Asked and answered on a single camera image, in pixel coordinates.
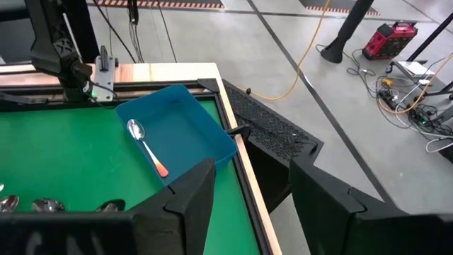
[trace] wooden table edge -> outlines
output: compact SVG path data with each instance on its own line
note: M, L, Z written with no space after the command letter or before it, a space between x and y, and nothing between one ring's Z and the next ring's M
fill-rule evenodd
M185 79L178 75L177 69L185 69L187 67L188 77ZM202 70L206 70L206 75L198 75L202 73ZM58 79L46 74L34 73L34 74L12 74L12 75L1 75L2 72L21 72L34 70L31 64L25 65L14 65L14 66L0 66L0 87L2 86L30 86L30 85L58 85ZM172 79L162 79L165 75L161 75L161 72L170 72L169 76L172 76L173 80L190 80L191 78L215 78L219 86L219 94L224 104L226 116L231 127L237 127L237 122L234 117L231 104L229 102L222 78L220 77L219 70L215 63L183 63L183 64L120 64L115 72L116 82L127 82L127 81L171 81ZM266 238L268 239L271 252L276 255L282 254L280 245L278 244L277 236L274 231L273 224L270 220L268 210L265 206L263 196L261 195L260 187L256 181L255 173L248 158L246 146L240 135L235 136L235 140L238 146L239 156L243 163L244 170L246 172L247 181L251 187L253 199L258 209L259 218L263 224Z

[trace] black plastic frame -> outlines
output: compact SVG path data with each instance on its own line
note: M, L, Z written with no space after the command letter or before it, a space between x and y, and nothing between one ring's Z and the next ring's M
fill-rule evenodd
M172 82L118 82L115 83L115 92L128 92L128 91L157 91L163 89L167 86L183 84L188 89L205 89L203 85L199 83L198 80L187 80L187 81L172 81ZM40 84L34 86L0 86L0 92L8 93L16 96L37 96L37 95L50 95L50 94L62 94L63 90L61 86L56 86L55 84ZM202 93L192 93L199 101L205 100L214 100L217 112L219 113L220 122L222 127L225 130L231 128L231 123L229 123L227 118L226 109L222 103L219 92L202 92ZM120 97L118 103L124 103L130 99L136 98L132 97ZM104 106L115 106L116 101L103 103ZM92 102L83 102L83 103L67 103L63 101L50 101L46 104L30 104L30 105L9 105L0 103L0 113L4 112L18 112L18 111L42 111L42 110L58 110L58 109L69 109L69 108L90 108L90 107L100 107L96 103ZM236 153L233 157L234 169L236 171L236 176L241 187L242 195L244 202L247 207L248 216L250 218L253 232L257 241L258 248L260 249L261 254L272 254L270 248L270 243L265 234L264 226L260 220L258 213L258 208L256 206L255 199L253 197L253 192L248 183L246 172L244 170L243 162L239 156L239 153ZM82 216L81 214L74 213L71 216L74 216L75 219Z

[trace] yellow cable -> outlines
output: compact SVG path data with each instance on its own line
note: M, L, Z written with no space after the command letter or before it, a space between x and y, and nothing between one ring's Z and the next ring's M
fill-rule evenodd
M316 27L316 30L313 34L313 38L311 39L311 42L308 46L308 48L306 49L305 53L304 53L304 56L300 59L299 61L299 64L297 64L297 73L296 73L296 79L294 80L294 83L291 85L291 87L289 88L288 91L286 91L286 93L284 93L283 95L281 96L277 96L277 97L274 97L274 98L271 98L271 97L267 97L267 96L263 96L263 95L260 95L259 93L255 93L255 92L251 92L253 95L259 97L259 98L262 98L262 99L265 99L265 100L269 100L269 101L276 101L276 100L280 100L286 96L289 95L289 93L291 93L291 91L295 88L296 86L296 83L297 83L297 80L299 78L299 74L300 74L300 67L301 67L301 64L302 62L305 60L306 56L309 54L309 51L311 49L311 47L313 46L313 43L314 43L314 40L316 39L316 36L318 35L318 32L319 32L319 28L321 27L321 24L323 22L323 19L324 19L324 14L326 13L326 10L329 6L329 4L331 3L331 0L327 0L326 2L326 5L324 6L323 8L323 13L321 14L321 17L319 19L319 22L318 22L318 27Z
M382 101L381 99L379 98L379 105L381 106L382 109L388 111L389 113L394 113L394 114L400 114L400 113L407 113L408 111L412 110L417 104L418 102L421 100L421 98L423 97L423 94L425 93L426 89L429 87L429 85L431 84L431 81L437 76L437 74L439 74L440 70L442 70L442 68L444 68L444 66L452 59L453 55L450 55L450 57L444 62L444 64L442 64L439 69L437 70L437 72L434 74L434 76L430 79L430 82L428 82L428 84L425 85L425 88L423 88L422 90L422 93L419 95L419 97L417 97L417 100L413 103L413 105L405 110L400 110L400 111L396 111L395 110L390 110L388 109L387 107L385 107L383 104L382 104Z

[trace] orange and black tape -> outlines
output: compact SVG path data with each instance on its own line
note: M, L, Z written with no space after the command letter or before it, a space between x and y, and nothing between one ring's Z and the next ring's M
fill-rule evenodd
M305 8L312 10L312 11L322 11L324 9L324 7L321 7L321 6L305 6ZM350 12L350 10L346 9L346 8L330 8L330 7L328 7L326 9L326 11L336 12L336 13L349 13ZM377 11L368 11L367 15L380 16L381 14L379 14Z
M127 6L127 0L98 0L100 6ZM170 1L137 1L137 7L224 9L223 4L180 3Z

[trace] orange spoon handle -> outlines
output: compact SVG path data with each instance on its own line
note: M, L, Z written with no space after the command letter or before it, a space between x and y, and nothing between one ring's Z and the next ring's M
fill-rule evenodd
M156 166L157 172L161 177L166 177L168 176L168 170L163 166L163 164L157 159L156 155L150 150L146 142L143 141L144 147L147 149L149 156L151 156L151 159L154 162L154 165Z

